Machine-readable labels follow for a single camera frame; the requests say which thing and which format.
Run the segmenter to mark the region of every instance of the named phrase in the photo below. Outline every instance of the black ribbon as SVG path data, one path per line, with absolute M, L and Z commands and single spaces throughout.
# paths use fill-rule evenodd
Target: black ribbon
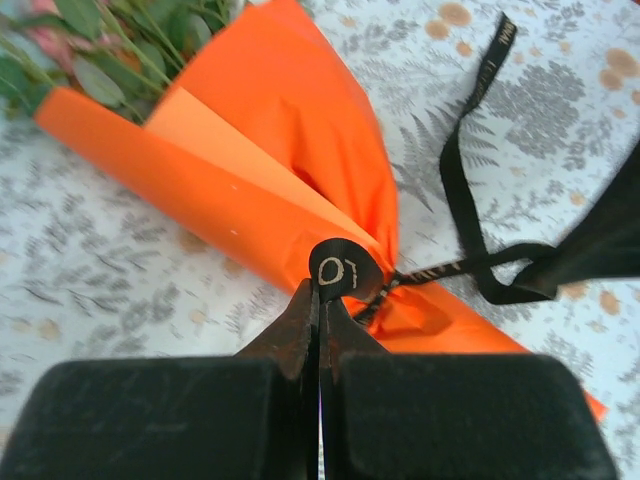
M 640 216 L 635 211 L 640 204 L 639 146 L 592 211 L 557 248 L 531 242 L 488 252 L 462 165 L 459 133 L 464 117 L 478 107 L 495 79 L 516 32 L 516 26 L 503 14 L 480 63 L 473 92 L 440 155 L 442 183 L 466 258 L 409 274 L 396 271 L 385 284 L 379 266 L 362 247 L 345 239 L 326 240 L 314 248 L 309 262 L 322 303 L 342 296 L 368 301 L 354 317 L 366 325 L 389 293 L 401 285 L 423 285 L 471 274 L 487 301 L 509 305 L 552 300 L 558 285 L 570 281 L 640 275 Z M 618 213 L 616 219 L 610 215 L 614 211 Z M 511 285 L 500 283 L 493 275 L 492 267 L 523 259 L 533 263 Z

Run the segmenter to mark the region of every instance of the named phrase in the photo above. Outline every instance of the flower stem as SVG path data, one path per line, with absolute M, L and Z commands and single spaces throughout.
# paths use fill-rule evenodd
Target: flower stem
M 158 95 L 162 95 L 164 93 L 164 89 L 160 85 L 157 85 L 156 83 L 154 83 L 153 81 L 145 77 L 144 75 L 141 75 L 140 73 L 136 72 L 133 68 L 131 68 L 125 62 L 120 60 L 118 56 L 113 52 L 111 52 L 109 49 L 106 49 L 106 54 L 109 55 L 113 60 L 118 62 L 122 68 L 124 68 L 127 72 L 129 72 L 131 75 L 133 75 L 142 83 L 144 83 L 147 87 L 149 87 L 151 90 L 156 92 Z
M 155 40 L 155 38 L 153 37 L 153 35 L 151 35 L 150 33 L 147 32 L 141 32 L 142 37 L 146 40 Z M 173 58 L 172 55 L 170 55 L 169 53 L 167 53 L 165 51 L 164 48 L 159 48 L 158 51 L 162 54 L 162 56 L 164 57 L 165 60 L 167 60 L 169 63 L 171 63 L 171 65 L 177 69 L 177 70 L 182 70 L 182 67 L 180 65 L 178 65 L 178 62 L 176 62 Z
M 139 121 L 140 124 L 144 122 L 144 117 L 136 107 L 134 107 L 132 104 L 130 104 L 127 101 L 122 102 L 122 105 L 124 105 L 125 108 L 127 108 L 131 112 L 134 118 L 137 118 L 137 121 Z
M 222 22 L 223 25 L 226 25 L 228 22 L 227 20 L 224 19 L 224 17 L 222 17 L 218 12 L 216 12 L 215 10 L 210 10 L 206 7 L 200 7 L 198 5 L 190 5 L 189 8 L 196 13 L 200 13 L 203 15 L 213 15 L 214 17 L 216 17 L 218 20 L 220 20 Z
M 144 15 L 144 17 L 147 19 L 147 21 L 151 25 L 151 28 L 153 28 L 153 30 L 155 30 L 156 35 L 158 35 L 158 38 L 165 44 L 167 49 L 169 49 L 169 51 L 173 54 L 175 59 L 180 64 L 180 67 L 179 67 L 180 70 L 182 70 L 182 68 L 184 68 L 184 66 L 186 64 L 184 62 L 184 59 L 182 58 L 182 55 L 180 55 L 180 52 L 178 52 L 178 50 L 176 50 L 176 47 L 173 46 L 173 43 L 171 43 L 171 40 L 169 40 L 167 38 L 167 36 L 164 34 L 164 32 L 162 31 L 160 26 L 153 19 L 153 17 L 151 15 L 149 15 L 149 12 L 147 11 L 147 9 L 143 6 L 141 8 L 141 10 L 142 10 L 142 14 Z
M 223 21 L 225 25 L 229 24 L 230 16 L 231 16 L 231 8 L 229 8 L 229 2 L 227 0 L 216 0 L 216 4 L 218 5 L 218 9 L 222 14 Z
M 51 85 L 52 87 L 56 86 L 56 82 L 53 81 L 53 79 L 47 74 L 44 68 L 40 67 L 33 60 L 31 60 L 29 58 L 29 55 L 27 55 L 27 52 L 25 52 L 19 47 L 16 47 L 1 33 L 0 33 L 0 47 L 4 48 L 9 55 L 11 55 L 14 59 L 18 60 L 22 64 L 22 67 L 33 78 L 38 78 L 44 83 Z
M 135 43 L 133 43 L 131 41 L 131 39 L 129 37 L 127 37 L 127 34 L 124 32 L 124 30 L 122 29 L 122 27 L 120 26 L 120 23 L 118 23 L 118 19 L 116 17 L 113 16 L 113 13 L 111 13 L 111 11 L 108 8 L 103 8 L 102 9 L 102 18 L 104 19 L 105 23 L 112 28 L 115 33 L 118 34 L 118 36 L 120 37 L 120 39 L 122 40 L 122 42 L 133 51 L 133 53 L 136 54 L 136 56 L 138 57 L 138 59 L 140 60 L 140 62 L 142 62 L 143 65 L 145 65 L 149 70 L 153 70 L 155 73 L 158 74 L 158 77 L 160 79 L 162 79 L 163 82 L 165 82 L 167 85 L 171 84 L 171 79 L 169 79 L 169 77 L 167 77 L 164 72 L 162 70 L 160 70 L 155 63 L 153 63 L 153 61 L 151 61 L 149 59 L 149 57 L 147 57 L 144 52 L 142 52 L 142 50 L 140 50 Z

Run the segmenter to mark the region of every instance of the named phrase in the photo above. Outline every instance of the gold lettering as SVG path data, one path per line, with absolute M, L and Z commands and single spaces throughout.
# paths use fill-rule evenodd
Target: gold lettering
M 353 288 L 357 288 L 358 287 L 358 271 L 356 270 L 356 264 L 346 258 L 344 259 L 344 261 L 347 262 L 347 264 L 353 270 Z
M 335 263 L 336 267 L 338 268 L 338 271 L 336 272 L 336 276 L 333 277 L 331 280 L 325 280 L 322 274 L 324 273 L 325 265 L 329 262 Z M 331 285 L 332 283 L 336 283 L 342 280 L 342 277 L 344 277 L 344 265 L 342 265 L 342 262 L 340 261 L 339 258 L 336 258 L 336 257 L 325 258 L 320 264 L 320 267 L 318 267 L 318 284 L 320 285 Z
M 513 23 L 511 22 L 505 23 L 504 28 L 502 29 L 502 31 L 500 32 L 500 35 L 498 36 L 498 42 L 501 43 L 502 45 L 509 45 L 509 43 L 511 43 L 511 37 L 513 36 L 515 29 L 516 27 Z

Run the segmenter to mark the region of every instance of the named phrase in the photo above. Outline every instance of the floral pattern tablecloth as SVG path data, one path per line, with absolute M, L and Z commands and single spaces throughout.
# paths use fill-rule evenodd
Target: floral pattern tablecloth
M 306 4 L 380 120 L 400 190 L 402 269 L 461 254 L 437 157 L 501 11 L 519 27 L 516 44 L 461 139 L 493 248 L 557 241 L 637 141 L 640 7 L 630 0 Z M 610 407 L 610 449 L 624 478 L 640 478 L 640 282 L 572 285 L 556 302 L 507 307 L 468 278 L 445 286 L 564 361 Z M 287 300 L 33 124 L 0 126 L 0 450 L 51 365 L 232 354 Z

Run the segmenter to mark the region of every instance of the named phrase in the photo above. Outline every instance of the gray leaf pattern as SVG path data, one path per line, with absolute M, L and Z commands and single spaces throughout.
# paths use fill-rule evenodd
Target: gray leaf pattern
M 507 140 L 523 153 L 545 159 L 566 147 L 568 129 L 579 119 L 572 103 L 585 96 L 584 82 L 556 62 L 525 69 L 518 82 L 500 82 L 487 98 L 491 113 L 513 122 Z
M 640 59 L 640 8 L 630 0 L 303 3 L 382 127 L 400 191 L 403 271 L 462 255 L 438 156 L 500 12 L 518 37 L 460 132 L 490 250 L 562 238 L 636 141 L 638 77 L 607 55 Z M 444 18 L 445 3 L 458 3 L 449 8 L 464 21 Z M 232 354 L 286 307 L 286 295 L 196 240 L 32 122 L 0 120 L 0 450 L 54 363 Z M 495 273 L 508 282 L 517 268 Z M 441 284 L 568 365 L 610 408 L 602 428 L 624 479 L 640 478 L 637 282 L 572 285 L 555 302 L 504 307 L 471 278 Z

